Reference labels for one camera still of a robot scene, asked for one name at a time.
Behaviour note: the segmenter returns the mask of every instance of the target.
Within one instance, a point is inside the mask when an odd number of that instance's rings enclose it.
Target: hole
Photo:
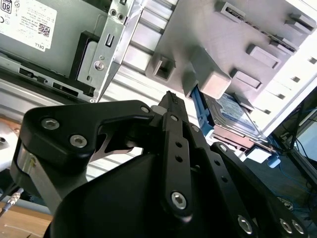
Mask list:
[[[58,84],[58,83],[53,83],[53,88],[59,89],[59,90],[65,92],[65,93],[68,93],[68,94],[73,95],[73,96],[75,96],[75,97],[78,96],[78,92],[76,92],[76,91],[74,91],[74,90],[71,90],[70,88],[66,88],[66,87],[64,87],[64,86],[61,86],[61,85]]]
[[[108,34],[106,38],[105,46],[111,47],[113,40],[114,40],[114,36],[112,36],[111,34]]]
[[[183,159],[182,159],[180,156],[175,156],[175,159],[176,159],[178,162],[180,162],[180,163],[183,162]]]
[[[228,179],[225,176],[222,176],[221,180],[224,181],[224,182],[228,182]]]
[[[22,69],[22,68],[19,69],[19,73],[24,75],[24,76],[27,76],[29,78],[34,78],[34,73],[29,72],[29,71]]]
[[[77,144],[82,144],[82,143],[83,143],[83,140],[82,140],[82,139],[79,139],[79,138],[76,138],[76,139],[75,139],[75,142],[76,142]]]
[[[277,97],[280,98],[280,99],[284,99],[285,98],[285,96],[283,94],[278,94]]]
[[[220,162],[218,160],[214,160],[214,163],[218,166],[220,166]]]
[[[53,122],[53,121],[48,121],[48,122],[46,123],[46,125],[48,125],[48,126],[55,126],[55,122]]]
[[[298,77],[294,77],[294,78],[292,78],[292,80],[293,80],[294,82],[298,83],[301,79],[298,78]]]
[[[175,62],[163,56],[160,57],[161,58],[156,65],[154,75],[155,77],[168,81],[174,69],[176,68]]]
[[[110,11],[110,14],[111,14],[111,16],[116,16],[117,12],[116,12],[114,9],[112,9],[112,10]]]
[[[263,112],[264,112],[265,114],[268,114],[268,115],[271,114],[271,111],[269,111],[269,110],[264,110]]]
[[[181,143],[179,143],[179,142],[176,142],[175,143],[176,145],[177,145],[177,147],[179,147],[179,148],[182,148],[183,146],[182,146],[182,144]]]
[[[314,57],[311,57],[308,61],[312,64],[317,63],[317,59],[315,59]]]

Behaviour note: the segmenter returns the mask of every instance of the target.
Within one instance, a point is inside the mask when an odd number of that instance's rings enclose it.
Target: qr code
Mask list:
[[[39,25],[39,34],[42,34],[45,37],[49,37],[50,36],[50,30],[51,30],[50,27],[40,23],[40,25]]]

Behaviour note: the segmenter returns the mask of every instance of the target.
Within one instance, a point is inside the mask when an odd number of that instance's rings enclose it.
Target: grey plastic tab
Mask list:
[[[149,63],[149,66],[150,64],[151,67],[147,67],[146,69],[146,76],[149,78],[163,80],[165,82],[167,82],[171,78],[176,68],[176,63],[174,60],[168,59],[167,57],[159,53],[154,54],[151,62]]]
[[[245,74],[244,72],[241,72],[237,69],[234,69],[231,73],[230,76],[232,77],[232,80],[239,80],[246,85],[250,86],[254,90],[259,90],[262,87],[262,83],[255,78],[250,77],[249,75]]]
[[[301,23],[303,26],[306,26],[308,29],[313,30],[317,27],[317,24],[313,19],[302,14],[291,14],[291,18]]]
[[[296,53],[296,51],[289,50],[288,48],[286,48],[282,44],[278,43],[277,41],[271,41],[270,45],[273,46],[274,48],[282,51],[283,53],[289,54],[291,56],[293,56]]]
[[[255,45],[251,45],[250,48],[247,50],[247,53],[253,58],[257,59],[258,61],[273,69],[277,69],[281,64],[280,59]]]
[[[309,30],[308,28],[306,28],[301,23],[299,23],[295,20],[288,20],[288,21],[286,21],[286,24],[301,34],[309,34],[310,35],[312,33],[311,30]]]

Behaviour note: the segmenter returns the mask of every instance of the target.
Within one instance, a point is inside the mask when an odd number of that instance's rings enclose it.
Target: white label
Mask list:
[[[233,97],[224,94],[219,100],[216,101],[222,107],[220,111],[223,116],[244,126],[245,128],[255,131],[255,128],[248,115],[241,109],[239,104],[235,102]]]
[[[0,0],[0,33],[40,51],[51,48],[57,11],[35,0]]]

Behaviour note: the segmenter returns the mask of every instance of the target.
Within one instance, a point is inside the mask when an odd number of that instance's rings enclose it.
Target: silver metal panel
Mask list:
[[[57,105],[61,103],[0,79],[0,115],[22,121],[32,108]]]
[[[139,23],[132,37],[132,42],[154,51],[157,47],[161,34]]]
[[[151,60],[151,57],[151,55],[133,46],[129,46],[123,62],[136,68],[138,71],[144,72]]]
[[[51,48],[41,52],[0,34],[0,49],[68,76],[83,31],[100,32],[107,13],[82,0],[37,0],[57,10]]]
[[[166,19],[156,15],[155,13],[147,9],[144,9],[144,11],[142,12],[141,19],[146,23],[149,23],[154,27],[157,27],[158,29],[165,29],[167,25]]]
[[[157,15],[163,17],[166,20],[169,20],[172,16],[173,11],[154,0],[148,0],[146,7],[148,10],[156,13]]]
[[[246,14],[245,18],[259,26],[261,30],[282,36],[296,46],[307,37],[307,35],[299,36],[285,27],[284,23],[289,19],[289,14],[301,14],[301,12],[284,0],[228,0],[227,2],[243,11]],[[236,68],[258,79],[264,85],[260,90],[252,90],[240,81],[232,81],[226,92],[237,93],[252,103],[290,56],[270,46],[269,38],[260,31],[246,23],[232,22],[216,12],[215,4],[216,0],[178,2],[156,49],[156,52],[176,61],[173,80],[168,81],[166,85],[182,92],[183,74],[193,48],[202,46],[224,73],[229,74]],[[282,63],[276,70],[268,69],[246,54],[246,49],[250,45],[261,47],[279,58]]]

